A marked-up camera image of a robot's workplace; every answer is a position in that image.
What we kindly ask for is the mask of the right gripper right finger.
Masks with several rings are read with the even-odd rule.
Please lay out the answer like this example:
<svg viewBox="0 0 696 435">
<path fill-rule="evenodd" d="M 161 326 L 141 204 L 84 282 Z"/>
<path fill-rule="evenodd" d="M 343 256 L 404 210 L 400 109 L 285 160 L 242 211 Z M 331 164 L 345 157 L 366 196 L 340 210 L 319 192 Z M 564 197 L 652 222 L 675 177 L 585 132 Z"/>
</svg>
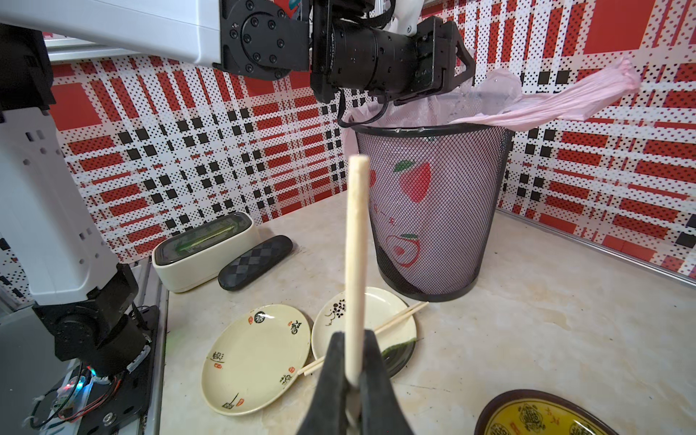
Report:
<svg viewBox="0 0 696 435">
<path fill-rule="evenodd" d="M 391 378 L 372 330 L 364 331 L 360 401 L 361 434 L 413 434 L 393 391 Z"/>
</svg>

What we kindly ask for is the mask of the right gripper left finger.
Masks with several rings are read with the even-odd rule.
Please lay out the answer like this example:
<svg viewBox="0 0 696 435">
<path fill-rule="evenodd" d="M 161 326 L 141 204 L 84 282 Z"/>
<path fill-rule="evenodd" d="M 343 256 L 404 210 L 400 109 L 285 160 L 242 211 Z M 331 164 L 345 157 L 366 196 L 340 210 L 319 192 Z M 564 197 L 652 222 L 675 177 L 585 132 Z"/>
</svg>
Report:
<svg viewBox="0 0 696 435">
<path fill-rule="evenodd" d="M 346 395 L 344 373 L 344 333 L 334 333 L 306 417 L 297 435 L 346 434 Z"/>
</svg>

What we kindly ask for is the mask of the bare chopstick pair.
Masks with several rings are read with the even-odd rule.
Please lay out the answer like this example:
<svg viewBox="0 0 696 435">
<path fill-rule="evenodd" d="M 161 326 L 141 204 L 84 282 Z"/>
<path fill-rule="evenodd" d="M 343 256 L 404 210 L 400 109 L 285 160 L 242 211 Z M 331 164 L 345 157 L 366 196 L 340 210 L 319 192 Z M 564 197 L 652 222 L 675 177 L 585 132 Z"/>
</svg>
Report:
<svg viewBox="0 0 696 435">
<path fill-rule="evenodd" d="M 353 155 L 348 165 L 345 238 L 344 373 L 352 389 L 359 388 L 364 354 L 364 290 L 366 281 L 370 160 Z"/>
<path fill-rule="evenodd" d="M 413 306 L 407 306 L 404 308 L 404 310 L 400 311 L 398 314 L 392 316 L 389 318 L 386 322 L 381 324 L 374 332 L 378 335 L 384 331 L 387 331 L 388 329 L 392 328 L 393 326 L 396 326 L 397 324 L 400 324 L 401 322 L 405 321 L 406 319 L 412 317 L 415 313 L 420 311 L 422 308 L 427 306 L 429 302 L 418 302 L 417 304 L 414 304 Z M 300 369 L 297 374 L 301 375 L 308 375 L 308 373 L 313 373 L 319 368 L 322 367 L 324 363 L 324 357 L 321 357 L 315 362 L 312 362 L 311 364 L 306 365 L 302 369 Z"/>
</svg>

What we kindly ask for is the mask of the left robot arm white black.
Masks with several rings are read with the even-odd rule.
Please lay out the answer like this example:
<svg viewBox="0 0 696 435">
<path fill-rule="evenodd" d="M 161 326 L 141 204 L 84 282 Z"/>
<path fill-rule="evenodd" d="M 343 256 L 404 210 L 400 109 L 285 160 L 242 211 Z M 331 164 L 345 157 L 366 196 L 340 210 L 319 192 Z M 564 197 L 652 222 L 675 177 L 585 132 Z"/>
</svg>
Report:
<svg viewBox="0 0 696 435">
<path fill-rule="evenodd" d="M 384 113 L 475 71 L 420 1 L 3 2 L 1 234 L 56 356 L 139 368 L 131 261 L 341 192 L 353 97 Z"/>
</svg>

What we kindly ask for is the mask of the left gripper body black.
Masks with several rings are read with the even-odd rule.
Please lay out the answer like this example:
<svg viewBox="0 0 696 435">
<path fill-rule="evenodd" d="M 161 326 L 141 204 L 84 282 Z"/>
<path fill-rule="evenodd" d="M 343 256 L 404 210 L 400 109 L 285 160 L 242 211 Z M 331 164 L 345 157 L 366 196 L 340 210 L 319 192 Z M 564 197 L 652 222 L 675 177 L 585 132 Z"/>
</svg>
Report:
<svg viewBox="0 0 696 435">
<path fill-rule="evenodd" d="M 430 16 L 417 27 L 418 67 L 413 90 L 418 98 L 447 94 L 462 84 L 457 73 L 462 41 L 451 21 Z"/>
</svg>

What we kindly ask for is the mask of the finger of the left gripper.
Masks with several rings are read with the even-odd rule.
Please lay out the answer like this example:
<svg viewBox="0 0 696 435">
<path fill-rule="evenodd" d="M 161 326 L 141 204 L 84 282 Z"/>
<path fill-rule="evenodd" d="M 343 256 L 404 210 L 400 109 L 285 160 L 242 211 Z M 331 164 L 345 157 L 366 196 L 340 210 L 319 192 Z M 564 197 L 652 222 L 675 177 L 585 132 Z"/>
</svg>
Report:
<svg viewBox="0 0 696 435">
<path fill-rule="evenodd" d="M 459 87 L 472 79 L 476 74 L 476 62 L 464 45 L 460 34 L 453 38 L 453 65 L 451 76 L 451 89 Z"/>
</svg>

